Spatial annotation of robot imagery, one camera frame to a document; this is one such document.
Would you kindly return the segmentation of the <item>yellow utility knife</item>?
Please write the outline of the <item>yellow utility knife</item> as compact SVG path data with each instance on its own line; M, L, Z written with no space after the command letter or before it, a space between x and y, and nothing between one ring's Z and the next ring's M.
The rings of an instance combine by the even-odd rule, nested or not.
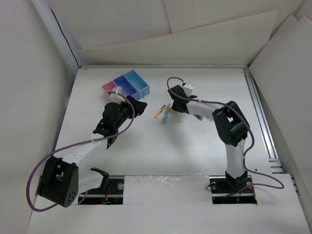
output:
M154 118L157 118L157 117L160 115L160 113L165 109L165 107L166 107L166 105L163 105L163 106L159 109L159 111L154 115Z

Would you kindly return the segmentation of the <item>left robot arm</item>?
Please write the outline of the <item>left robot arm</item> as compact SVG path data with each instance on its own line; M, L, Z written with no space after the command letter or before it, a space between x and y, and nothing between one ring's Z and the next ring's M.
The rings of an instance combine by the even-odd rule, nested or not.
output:
M44 166L37 194L64 208L72 205L81 193L96 191L105 193L110 187L109 173L92 167L92 174L82 173L82 167L91 159L108 149L121 134L119 128L126 120L143 114L146 102L131 96L123 97L119 103L105 105L102 119L86 143L58 158L50 156Z

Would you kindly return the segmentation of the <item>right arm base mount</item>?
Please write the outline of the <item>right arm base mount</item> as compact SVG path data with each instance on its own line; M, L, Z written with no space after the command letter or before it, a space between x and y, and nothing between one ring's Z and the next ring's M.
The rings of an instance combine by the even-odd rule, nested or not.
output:
M249 175L245 182L232 188L225 175L216 175L209 177L209 185L206 190L211 192L212 203L219 204L257 204L257 198L253 188L241 189L252 183L252 177Z

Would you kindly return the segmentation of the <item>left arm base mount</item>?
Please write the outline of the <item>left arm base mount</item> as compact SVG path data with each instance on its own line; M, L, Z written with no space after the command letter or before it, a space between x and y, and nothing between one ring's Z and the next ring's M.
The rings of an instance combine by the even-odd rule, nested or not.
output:
M91 168L79 178L77 205L122 205L125 176Z

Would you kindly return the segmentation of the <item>pack of coloured crayons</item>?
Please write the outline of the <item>pack of coloured crayons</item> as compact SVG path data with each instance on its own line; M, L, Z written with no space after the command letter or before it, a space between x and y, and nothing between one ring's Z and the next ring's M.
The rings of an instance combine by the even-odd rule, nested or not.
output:
M198 120L202 121L203 120L203 117L200 116L200 115L194 115Z

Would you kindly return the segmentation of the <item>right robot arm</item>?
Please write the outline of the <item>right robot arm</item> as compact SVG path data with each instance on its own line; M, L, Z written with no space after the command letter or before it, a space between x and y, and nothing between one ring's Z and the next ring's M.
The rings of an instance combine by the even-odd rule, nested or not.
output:
M214 122L218 136L226 147L227 197L240 192L248 177L244 147L250 126L236 102L221 103L187 97L180 85L169 88L168 93L174 101L172 109L176 112L199 115Z

